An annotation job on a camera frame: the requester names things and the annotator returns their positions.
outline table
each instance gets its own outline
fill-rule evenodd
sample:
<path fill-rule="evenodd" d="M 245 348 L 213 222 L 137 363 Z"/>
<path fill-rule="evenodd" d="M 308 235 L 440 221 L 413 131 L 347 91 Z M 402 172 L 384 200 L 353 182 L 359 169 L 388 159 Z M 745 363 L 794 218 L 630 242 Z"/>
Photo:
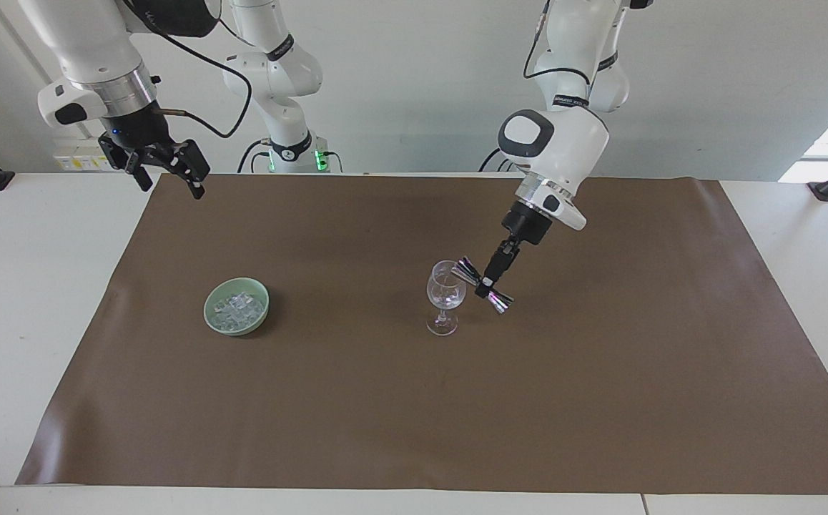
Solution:
<path fill-rule="evenodd" d="M 483 174 L 488 178 L 497 174 Z M 828 368 L 828 205 L 800 185 L 724 182 L 745 227 Z M 793 496 L 526 495 L 11 485 L 46 404 L 149 195 L 117 174 L 21 174 L 0 192 L 0 512 L 700 512 L 828 511 Z"/>

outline brown leather table cover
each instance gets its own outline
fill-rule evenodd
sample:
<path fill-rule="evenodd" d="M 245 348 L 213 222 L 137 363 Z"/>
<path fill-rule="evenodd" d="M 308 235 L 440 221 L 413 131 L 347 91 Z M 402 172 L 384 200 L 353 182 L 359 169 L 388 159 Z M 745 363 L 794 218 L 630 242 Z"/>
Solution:
<path fill-rule="evenodd" d="M 483 267 L 516 185 L 163 176 L 16 482 L 828 494 L 828 373 L 717 182 L 588 180 L 508 314 L 431 335 L 430 268 Z M 270 316 L 228 338 L 241 276 Z"/>

